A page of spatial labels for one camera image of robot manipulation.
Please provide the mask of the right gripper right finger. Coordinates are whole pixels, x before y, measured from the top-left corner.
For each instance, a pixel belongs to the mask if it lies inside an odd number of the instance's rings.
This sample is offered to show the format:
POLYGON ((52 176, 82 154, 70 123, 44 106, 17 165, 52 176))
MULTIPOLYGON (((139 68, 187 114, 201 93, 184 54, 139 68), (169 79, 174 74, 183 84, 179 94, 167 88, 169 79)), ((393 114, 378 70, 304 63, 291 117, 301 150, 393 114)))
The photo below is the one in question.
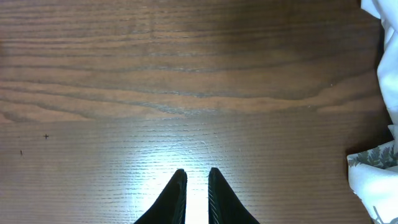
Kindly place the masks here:
POLYGON ((259 224, 216 167, 211 168, 208 177, 208 223, 259 224))

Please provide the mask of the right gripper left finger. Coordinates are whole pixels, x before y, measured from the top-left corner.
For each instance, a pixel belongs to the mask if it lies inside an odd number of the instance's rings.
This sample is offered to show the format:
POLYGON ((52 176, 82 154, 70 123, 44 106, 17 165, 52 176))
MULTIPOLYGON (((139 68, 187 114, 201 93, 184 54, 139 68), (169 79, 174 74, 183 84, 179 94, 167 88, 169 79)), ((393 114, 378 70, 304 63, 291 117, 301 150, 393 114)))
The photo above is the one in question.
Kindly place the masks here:
POLYGON ((134 224, 184 224, 187 174, 177 169, 152 206, 134 224))

